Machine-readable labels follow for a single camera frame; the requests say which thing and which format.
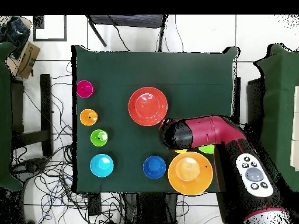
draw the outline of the orange cup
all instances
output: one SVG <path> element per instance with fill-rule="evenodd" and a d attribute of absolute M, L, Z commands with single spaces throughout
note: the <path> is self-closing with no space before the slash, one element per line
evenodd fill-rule
<path fill-rule="evenodd" d="M 211 184 L 213 168 L 203 155 L 184 152 L 171 161 L 168 180 L 171 186 L 184 195 L 199 195 Z"/>
<path fill-rule="evenodd" d="M 98 114 L 92 109 L 84 109 L 80 113 L 80 121 L 83 125 L 93 125 L 98 120 Z"/>

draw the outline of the black chair leg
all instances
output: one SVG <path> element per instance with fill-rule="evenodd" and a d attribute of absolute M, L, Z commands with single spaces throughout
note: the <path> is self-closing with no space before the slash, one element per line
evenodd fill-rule
<path fill-rule="evenodd" d="M 101 35 L 99 34 L 99 32 L 97 31 L 95 25 L 91 22 L 90 19 L 88 19 L 88 23 L 91 26 L 92 30 L 95 32 L 96 36 L 98 37 L 98 39 L 100 40 L 100 42 L 103 44 L 104 47 L 107 46 L 107 44 L 105 43 L 105 41 L 103 40 L 103 38 L 101 37 Z"/>
<path fill-rule="evenodd" d="M 160 37 L 159 37 L 159 47 L 158 47 L 158 52 L 162 52 L 162 41 L 163 41 L 163 35 L 164 35 L 164 27 L 161 27 L 160 30 Z"/>

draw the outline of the light blue plate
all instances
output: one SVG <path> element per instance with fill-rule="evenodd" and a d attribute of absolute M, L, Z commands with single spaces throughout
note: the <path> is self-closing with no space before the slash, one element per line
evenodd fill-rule
<path fill-rule="evenodd" d="M 113 161 L 109 155 L 96 155 L 91 160 L 91 172 L 98 177 L 106 177 L 113 171 Z"/>
<path fill-rule="evenodd" d="M 159 156 L 150 156 L 143 163 L 144 174 L 151 179 L 158 179 L 166 171 L 166 163 Z"/>

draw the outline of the green cup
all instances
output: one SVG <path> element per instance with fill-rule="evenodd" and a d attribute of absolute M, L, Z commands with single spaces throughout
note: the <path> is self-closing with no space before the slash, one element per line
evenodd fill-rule
<path fill-rule="evenodd" d="M 102 147 L 106 144 L 108 140 L 108 133 L 101 129 L 96 129 L 91 133 L 91 142 L 97 147 Z"/>

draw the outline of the red bowl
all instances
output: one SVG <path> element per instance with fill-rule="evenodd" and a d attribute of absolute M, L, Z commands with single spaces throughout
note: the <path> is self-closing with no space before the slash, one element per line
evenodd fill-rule
<path fill-rule="evenodd" d="M 153 126 L 164 119 L 167 99 L 159 89 L 142 87 L 131 95 L 128 112 L 137 124 Z"/>

